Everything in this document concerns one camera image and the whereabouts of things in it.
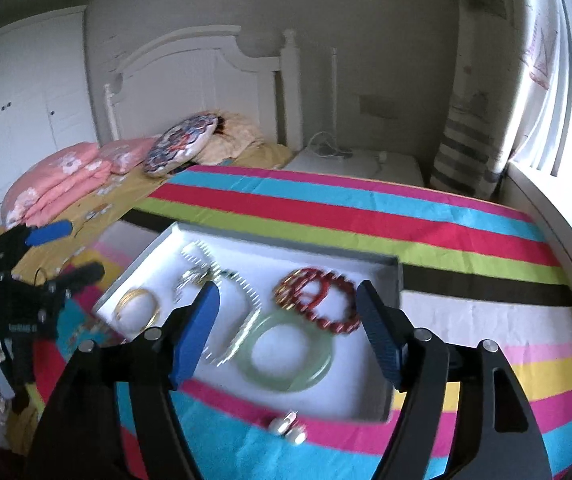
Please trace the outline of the pale green jade bangle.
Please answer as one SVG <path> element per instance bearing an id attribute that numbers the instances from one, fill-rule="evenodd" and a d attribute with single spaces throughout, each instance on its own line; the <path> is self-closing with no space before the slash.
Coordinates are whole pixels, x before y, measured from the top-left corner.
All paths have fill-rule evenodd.
<path id="1" fill-rule="evenodd" d="M 278 393 L 318 384 L 333 364 L 333 337 L 298 315 L 274 311 L 260 316 L 235 356 L 247 382 Z"/>

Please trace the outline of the patterned round cushion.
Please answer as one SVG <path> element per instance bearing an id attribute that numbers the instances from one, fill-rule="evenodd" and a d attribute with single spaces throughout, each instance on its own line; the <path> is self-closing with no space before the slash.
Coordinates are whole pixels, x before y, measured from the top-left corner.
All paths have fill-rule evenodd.
<path id="1" fill-rule="evenodd" d="M 210 141 L 218 122 L 217 114 L 201 113 L 171 127 L 152 144 L 143 162 L 144 173 L 162 177 L 193 160 Z"/>

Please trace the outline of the yellow floral bed sheet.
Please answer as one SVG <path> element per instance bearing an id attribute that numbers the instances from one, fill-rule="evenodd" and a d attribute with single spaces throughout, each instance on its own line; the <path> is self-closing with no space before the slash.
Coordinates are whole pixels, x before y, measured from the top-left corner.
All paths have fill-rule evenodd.
<path id="1" fill-rule="evenodd" d="M 290 148 L 282 144 L 263 142 L 246 148 L 236 159 L 224 160 L 216 166 L 236 166 L 260 169 L 283 168 L 294 157 Z M 143 198 L 164 183 L 163 178 L 144 174 L 143 163 L 127 174 L 110 173 L 107 180 L 95 190 L 86 193 L 66 209 L 61 209 L 56 221 L 69 220 L 72 233 L 53 243 L 33 247 L 13 267 L 13 276 L 26 281 L 46 278 L 62 272 L 94 244 L 102 233 L 119 220 Z"/>

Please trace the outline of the white pearl earring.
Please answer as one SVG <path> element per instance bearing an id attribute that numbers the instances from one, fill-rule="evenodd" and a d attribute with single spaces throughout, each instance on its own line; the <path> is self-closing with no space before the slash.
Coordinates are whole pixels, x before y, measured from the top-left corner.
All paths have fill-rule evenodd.
<path id="1" fill-rule="evenodd" d="M 298 413 L 296 411 L 289 411 L 284 415 L 277 416 L 270 421 L 268 431 L 276 436 L 284 436 L 294 426 L 297 418 Z"/>
<path id="2" fill-rule="evenodd" d="M 291 445 L 302 445 L 308 438 L 307 428 L 300 424 L 292 425 L 284 434 L 284 438 Z"/>

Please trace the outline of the white wooden headboard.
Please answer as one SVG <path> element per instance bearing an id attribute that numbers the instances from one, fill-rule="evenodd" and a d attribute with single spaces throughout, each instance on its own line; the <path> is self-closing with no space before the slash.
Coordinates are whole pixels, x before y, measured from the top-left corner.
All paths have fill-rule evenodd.
<path id="1" fill-rule="evenodd" d="M 277 56 L 248 56 L 237 25 L 194 26 L 169 32 L 131 53 L 104 87 L 113 141 L 163 133 L 203 110 L 242 114 L 266 140 L 303 148 L 300 49 L 283 32 Z"/>

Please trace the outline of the white nightstand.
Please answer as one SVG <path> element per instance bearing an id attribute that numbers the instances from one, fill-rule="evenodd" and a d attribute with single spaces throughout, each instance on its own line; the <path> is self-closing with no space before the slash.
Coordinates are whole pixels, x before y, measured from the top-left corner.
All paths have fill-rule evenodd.
<path id="1" fill-rule="evenodd" d="M 352 148 L 348 153 L 321 155 L 307 148 L 288 162 L 285 169 L 425 186 L 420 165 L 413 156 L 384 151 Z"/>

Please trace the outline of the striped beige curtain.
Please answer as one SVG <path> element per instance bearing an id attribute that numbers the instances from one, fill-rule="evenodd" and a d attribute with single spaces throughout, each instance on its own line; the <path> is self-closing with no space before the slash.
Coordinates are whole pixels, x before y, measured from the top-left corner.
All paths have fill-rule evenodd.
<path id="1" fill-rule="evenodd" d="M 508 162 L 540 157 L 567 88 L 562 0 L 458 0 L 455 74 L 429 183 L 487 200 Z"/>

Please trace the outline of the pink pillow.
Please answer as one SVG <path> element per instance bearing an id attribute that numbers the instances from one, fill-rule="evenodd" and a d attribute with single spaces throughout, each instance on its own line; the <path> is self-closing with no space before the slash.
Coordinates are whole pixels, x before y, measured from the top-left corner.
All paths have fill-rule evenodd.
<path id="1" fill-rule="evenodd" d="M 137 138 L 111 141 L 98 151 L 98 157 L 110 163 L 110 172 L 122 176 L 144 162 L 157 139 Z"/>

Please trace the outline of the gold bangle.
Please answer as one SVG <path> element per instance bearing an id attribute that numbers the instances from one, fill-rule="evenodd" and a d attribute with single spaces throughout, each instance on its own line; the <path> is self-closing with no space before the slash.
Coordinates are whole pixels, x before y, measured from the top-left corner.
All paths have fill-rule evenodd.
<path id="1" fill-rule="evenodd" d="M 146 288 L 128 290 L 117 302 L 112 317 L 123 333 L 139 334 L 157 322 L 157 296 Z"/>

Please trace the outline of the pink folded quilt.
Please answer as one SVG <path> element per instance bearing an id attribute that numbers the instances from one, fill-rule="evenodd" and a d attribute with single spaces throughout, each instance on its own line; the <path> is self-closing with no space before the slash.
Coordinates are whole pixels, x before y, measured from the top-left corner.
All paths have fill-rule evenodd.
<path id="1" fill-rule="evenodd" d="M 80 197 L 102 185 L 111 162 L 100 157 L 96 142 L 80 142 L 47 156 L 27 170 L 6 192 L 1 204 L 5 229 L 27 222 L 44 226 Z"/>

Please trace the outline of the beige plush pillow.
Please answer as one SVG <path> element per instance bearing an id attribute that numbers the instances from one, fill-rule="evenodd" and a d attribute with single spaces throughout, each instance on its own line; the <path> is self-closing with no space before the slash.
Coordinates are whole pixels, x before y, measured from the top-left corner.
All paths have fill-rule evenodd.
<path id="1" fill-rule="evenodd" d="M 218 122 L 206 146 L 194 158 L 199 165 L 216 166 L 236 159 L 246 148 L 260 145 L 264 135 L 260 127 L 243 114 L 214 110 Z"/>

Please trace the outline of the white wardrobe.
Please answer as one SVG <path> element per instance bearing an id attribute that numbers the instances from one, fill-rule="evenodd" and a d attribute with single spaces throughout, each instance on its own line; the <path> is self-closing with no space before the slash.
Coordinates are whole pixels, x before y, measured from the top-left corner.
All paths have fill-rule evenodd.
<path id="1" fill-rule="evenodd" d="M 2 201 L 30 167 L 62 148 L 95 142 L 84 50 L 84 6 L 0 28 Z"/>

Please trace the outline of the striped colourful bed cover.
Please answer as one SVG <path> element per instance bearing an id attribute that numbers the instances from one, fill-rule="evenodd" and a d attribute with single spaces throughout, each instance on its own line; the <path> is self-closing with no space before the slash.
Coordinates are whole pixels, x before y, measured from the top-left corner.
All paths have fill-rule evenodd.
<path id="1" fill-rule="evenodd" d="M 102 258 L 113 281 L 174 220 L 400 258 L 412 318 L 460 344 L 495 339 L 531 403 L 553 476 L 572 465 L 572 293 L 526 214 L 400 184 L 194 167 L 132 203 L 85 257 Z M 295 447 L 266 431 L 265 408 L 203 380 L 173 402 L 208 479 L 366 479 L 392 433 L 391 424 L 311 417 L 309 439 Z"/>

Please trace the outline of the grey shallow jewelry tray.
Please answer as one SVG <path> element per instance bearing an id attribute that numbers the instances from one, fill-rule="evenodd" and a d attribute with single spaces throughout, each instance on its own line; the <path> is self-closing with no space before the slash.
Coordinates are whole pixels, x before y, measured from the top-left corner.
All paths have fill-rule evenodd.
<path id="1" fill-rule="evenodd" d="M 329 321 L 350 315 L 340 283 L 371 282 L 382 299 L 396 298 L 397 263 L 391 257 L 343 249 L 234 236 L 173 222 L 161 232 L 119 221 L 96 250 L 118 266 L 118 276 L 93 312 L 126 340 L 160 326 L 191 304 L 202 284 L 218 286 L 220 307 L 196 368 L 200 382 L 253 404 L 329 420 L 386 422 L 392 387 L 382 377 L 366 333 L 321 330 L 281 308 L 278 284 L 309 268 L 329 275 L 316 307 Z"/>

